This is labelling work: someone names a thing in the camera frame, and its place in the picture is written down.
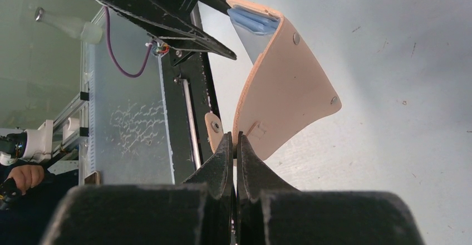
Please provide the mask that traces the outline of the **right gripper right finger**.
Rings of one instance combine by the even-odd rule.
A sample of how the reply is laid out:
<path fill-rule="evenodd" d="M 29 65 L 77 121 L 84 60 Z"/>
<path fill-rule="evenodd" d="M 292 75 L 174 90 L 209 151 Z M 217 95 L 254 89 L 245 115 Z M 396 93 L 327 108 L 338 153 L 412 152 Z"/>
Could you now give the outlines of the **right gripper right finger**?
<path fill-rule="evenodd" d="M 376 191 L 301 191 L 279 177 L 239 133 L 238 244 L 423 244 L 408 206 Z"/>

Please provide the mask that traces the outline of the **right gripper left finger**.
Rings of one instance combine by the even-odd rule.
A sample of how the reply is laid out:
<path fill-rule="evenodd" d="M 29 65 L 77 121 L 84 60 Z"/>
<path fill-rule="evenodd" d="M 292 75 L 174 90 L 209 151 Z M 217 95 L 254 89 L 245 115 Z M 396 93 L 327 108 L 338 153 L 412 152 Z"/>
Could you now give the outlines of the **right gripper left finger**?
<path fill-rule="evenodd" d="M 233 142 L 177 185 L 83 185 L 56 209 L 42 244 L 230 244 Z"/>

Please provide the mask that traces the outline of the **beige leather card holder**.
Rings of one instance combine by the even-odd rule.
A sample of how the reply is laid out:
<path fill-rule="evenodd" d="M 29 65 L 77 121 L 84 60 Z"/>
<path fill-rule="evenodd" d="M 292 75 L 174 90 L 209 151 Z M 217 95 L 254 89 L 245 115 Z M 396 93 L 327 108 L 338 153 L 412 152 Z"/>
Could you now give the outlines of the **beige leather card holder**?
<path fill-rule="evenodd" d="M 233 145 L 247 141 L 268 159 L 308 125 L 342 107 L 315 55 L 280 11 L 248 0 L 227 0 L 230 20 L 253 67 L 233 120 Z"/>

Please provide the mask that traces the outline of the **person's hand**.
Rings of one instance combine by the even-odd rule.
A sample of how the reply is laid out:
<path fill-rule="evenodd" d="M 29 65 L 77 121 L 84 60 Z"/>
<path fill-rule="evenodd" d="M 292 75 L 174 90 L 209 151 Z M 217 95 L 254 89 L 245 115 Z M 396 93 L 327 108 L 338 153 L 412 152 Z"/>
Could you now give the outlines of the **person's hand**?
<path fill-rule="evenodd" d="M 14 167 L 7 179 L 12 178 L 22 195 L 31 188 L 38 186 L 45 178 L 45 170 L 40 165 L 22 165 Z"/>

